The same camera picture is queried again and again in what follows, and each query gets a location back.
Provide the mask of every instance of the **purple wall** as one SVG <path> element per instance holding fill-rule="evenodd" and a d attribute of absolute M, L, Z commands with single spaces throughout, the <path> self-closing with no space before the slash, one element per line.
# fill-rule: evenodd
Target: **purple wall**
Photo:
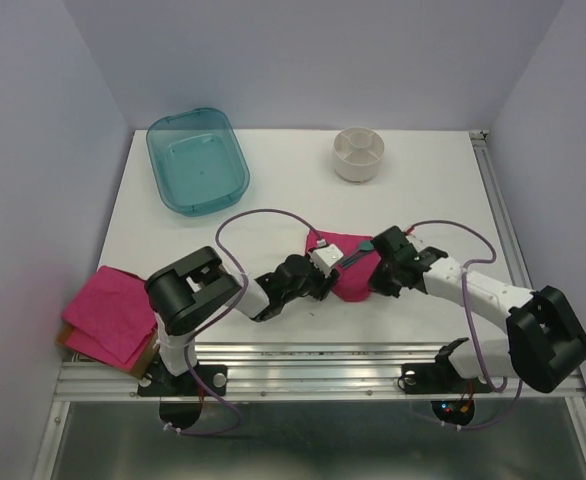
<path fill-rule="evenodd" d="M 565 2 L 490 138 L 534 284 L 563 289 L 586 328 L 586 0 Z"/>
<path fill-rule="evenodd" d="M 561 0 L 65 0 L 136 128 L 488 127 Z"/>
<path fill-rule="evenodd" d="M 60 311 L 95 267 L 129 129 L 59 0 L 0 0 L 0 479 L 30 478 Z"/>

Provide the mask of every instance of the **white table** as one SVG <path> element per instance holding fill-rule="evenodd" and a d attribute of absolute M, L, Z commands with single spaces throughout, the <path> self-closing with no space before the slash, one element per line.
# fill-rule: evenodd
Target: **white table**
<path fill-rule="evenodd" d="M 331 169 L 335 131 L 239 130 L 251 172 L 240 202 L 198 218 L 172 212 L 160 200 L 146 146 L 135 132 L 100 264 L 144 278 L 186 254 L 213 245 L 218 225 L 254 208 L 295 212 L 320 230 L 375 235 L 391 225 L 406 227 L 425 219 L 451 219 L 482 232 L 499 248 L 495 223 L 467 132 L 379 132 L 386 144 L 382 170 L 366 184 L 350 184 Z M 488 255 L 475 238 L 452 227 L 422 227 L 430 245 L 458 260 Z M 291 253 L 301 253 L 307 230 L 295 220 L 272 214 L 242 218 L 229 225 L 223 242 L 256 277 L 272 271 Z M 509 281 L 502 256 L 478 267 Z M 482 319 L 482 338 L 501 332 Z M 399 299 L 372 295 L 348 304 L 330 295 L 322 303 L 299 299 L 265 323 L 233 313 L 200 337 L 221 344 L 264 343 L 448 343 L 468 335 L 462 310 L 417 291 Z"/>

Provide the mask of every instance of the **screw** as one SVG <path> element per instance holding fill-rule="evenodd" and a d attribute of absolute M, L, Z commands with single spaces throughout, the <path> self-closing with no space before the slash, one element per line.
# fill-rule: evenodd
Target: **screw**
<path fill-rule="evenodd" d="M 226 385 L 226 377 L 223 373 L 216 373 L 213 376 L 213 385 L 215 385 L 217 388 L 221 388 Z"/>

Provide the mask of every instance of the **teal plastic container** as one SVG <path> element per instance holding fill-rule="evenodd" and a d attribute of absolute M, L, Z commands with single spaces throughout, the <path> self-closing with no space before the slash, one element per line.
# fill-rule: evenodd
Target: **teal plastic container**
<path fill-rule="evenodd" d="M 237 203 L 249 186 L 249 169 L 229 119 L 214 108 L 162 118 L 146 144 L 160 197 L 189 217 Z"/>

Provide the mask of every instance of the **pink towel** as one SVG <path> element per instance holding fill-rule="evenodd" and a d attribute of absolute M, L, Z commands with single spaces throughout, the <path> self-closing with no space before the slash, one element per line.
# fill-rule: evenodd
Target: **pink towel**
<path fill-rule="evenodd" d="M 153 332 L 144 337 L 142 342 L 138 345 L 138 347 L 126 362 L 121 362 L 115 355 L 111 354 L 111 352 L 102 348 L 93 339 L 93 337 L 90 337 L 82 330 L 78 330 L 77 328 L 73 330 L 73 333 L 71 333 L 66 342 L 64 342 L 64 346 L 75 350 L 76 352 L 87 355 L 102 363 L 128 372 L 133 369 L 135 363 L 140 358 L 140 355 L 142 355 L 142 352 L 144 352 L 144 349 L 151 340 L 152 336 Z"/>
<path fill-rule="evenodd" d="M 347 235 L 344 233 L 320 232 L 327 242 L 334 243 L 338 246 L 344 256 L 348 256 L 357 250 L 358 245 L 365 241 L 371 240 L 371 236 L 367 235 Z M 317 237 L 313 232 L 309 232 L 306 237 L 306 250 L 315 248 L 317 245 Z M 361 302 L 366 300 L 371 292 L 369 291 L 368 281 L 375 270 L 380 256 L 377 252 L 369 253 L 364 258 L 361 258 L 357 263 L 353 264 L 346 270 L 338 267 L 340 272 L 340 279 L 333 287 L 333 293 L 340 297 L 345 302 Z"/>
<path fill-rule="evenodd" d="M 111 267 L 101 267 L 86 282 L 62 318 L 123 364 L 155 326 L 144 281 Z"/>

